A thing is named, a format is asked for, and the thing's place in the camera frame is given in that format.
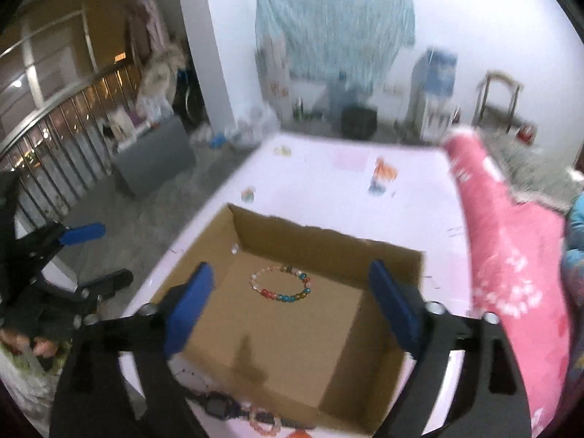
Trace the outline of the person left hand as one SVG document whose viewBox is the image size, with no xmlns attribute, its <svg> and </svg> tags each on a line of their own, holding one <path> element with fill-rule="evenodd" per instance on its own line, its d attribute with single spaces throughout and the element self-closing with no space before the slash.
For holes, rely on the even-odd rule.
<svg viewBox="0 0 584 438">
<path fill-rule="evenodd" d="M 2 328 L 0 331 L 1 343 L 13 354 L 21 355 L 30 350 L 35 357 L 44 359 L 57 356 L 60 344 L 43 337 L 29 338 L 12 329 Z"/>
</svg>

